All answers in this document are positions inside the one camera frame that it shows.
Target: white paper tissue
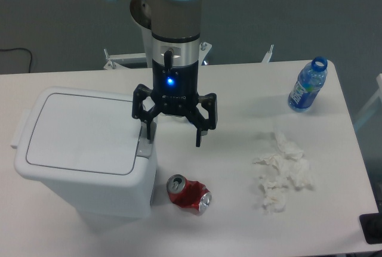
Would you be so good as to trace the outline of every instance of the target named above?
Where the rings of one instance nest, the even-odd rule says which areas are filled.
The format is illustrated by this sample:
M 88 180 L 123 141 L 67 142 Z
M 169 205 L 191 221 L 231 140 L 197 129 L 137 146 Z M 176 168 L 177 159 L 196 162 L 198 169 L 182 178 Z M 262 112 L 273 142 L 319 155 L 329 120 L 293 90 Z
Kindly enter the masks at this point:
M 264 188 L 263 206 L 268 212 L 285 209 L 285 193 L 290 185 L 296 190 L 313 188 L 310 164 L 302 158 L 304 151 L 295 142 L 287 140 L 282 132 L 276 131 L 275 138 L 279 153 L 263 154 L 254 162 L 272 166 L 278 172 L 272 180 L 265 175 L 260 177 Z

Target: plastic bottle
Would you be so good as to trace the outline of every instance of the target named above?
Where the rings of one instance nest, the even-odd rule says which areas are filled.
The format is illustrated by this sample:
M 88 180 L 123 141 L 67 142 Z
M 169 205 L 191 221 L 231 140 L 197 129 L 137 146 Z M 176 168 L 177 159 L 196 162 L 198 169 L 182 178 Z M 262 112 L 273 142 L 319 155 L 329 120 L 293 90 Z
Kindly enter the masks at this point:
M 288 104 L 293 110 L 304 112 L 309 109 L 325 83 L 327 67 L 328 61 L 324 57 L 316 57 L 305 65 L 288 98 Z

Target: black cable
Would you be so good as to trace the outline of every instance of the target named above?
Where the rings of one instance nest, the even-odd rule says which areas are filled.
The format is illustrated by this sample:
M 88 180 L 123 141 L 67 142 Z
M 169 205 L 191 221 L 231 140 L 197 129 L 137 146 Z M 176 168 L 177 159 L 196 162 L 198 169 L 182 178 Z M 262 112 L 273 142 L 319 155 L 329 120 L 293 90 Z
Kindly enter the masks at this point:
M 382 250 L 376 251 L 376 252 L 370 254 L 368 257 L 376 257 L 379 253 L 382 253 Z
M 30 60 L 29 60 L 28 73 L 30 73 L 30 71 L 31 71 L 31 67 L 32 67 L 33 54 L 32 54 L 32 52 L 31 52 L 29 49 L 27 49 L 27 48 L 23 48 L 23 47 L 6 48 L 6 49 L 2 49 L 2 48 L 0 48 L 0 52 L 15 51 L 15 50 L 22 50 L 22 51 L 26 51 L 26 52 L 29 53 L 29 55 L 30 55 Z

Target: crushed soda can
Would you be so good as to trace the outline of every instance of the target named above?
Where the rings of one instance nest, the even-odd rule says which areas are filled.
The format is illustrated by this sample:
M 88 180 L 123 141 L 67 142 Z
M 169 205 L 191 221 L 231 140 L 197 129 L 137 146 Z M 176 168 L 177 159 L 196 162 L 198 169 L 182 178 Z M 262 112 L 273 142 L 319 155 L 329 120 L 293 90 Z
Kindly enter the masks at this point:
M 195 208 L 204 212 L 211 203 L 212 194 L 199 181 L 189 181 L 182 175 L 173 175 L 167 181 L 171 202 L 181 208 Z

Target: white table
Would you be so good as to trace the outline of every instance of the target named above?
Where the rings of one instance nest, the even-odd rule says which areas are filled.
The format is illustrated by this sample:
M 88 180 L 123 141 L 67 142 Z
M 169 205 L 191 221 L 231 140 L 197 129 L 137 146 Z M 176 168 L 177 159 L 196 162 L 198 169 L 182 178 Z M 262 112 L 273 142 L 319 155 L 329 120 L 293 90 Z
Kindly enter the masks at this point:
M 78 213 L 44 185 L 18 176 L 9 146 L 23 109 L 48 86 L 132 93 L 152 86 L 149 69 L 0 76 L 0 256 L 303 256 L 382 249 L 366 244 L 358 216 L 377 211 L 332 63 L 309 112 L 287 96 L 306 61 L 201 67 L 199 93 L 216 92 L 218 126 L 195 147 L 195 128 L 159 117 L 158 172 L 150 218 Z M 285 212 L 261 208 L 255 157 L 270 151 L 273 127 L 311 161 L 316 190 L 290 190 Z M 168 200 L 165 183 L 183 174 L 207 185 L 197 216 Z

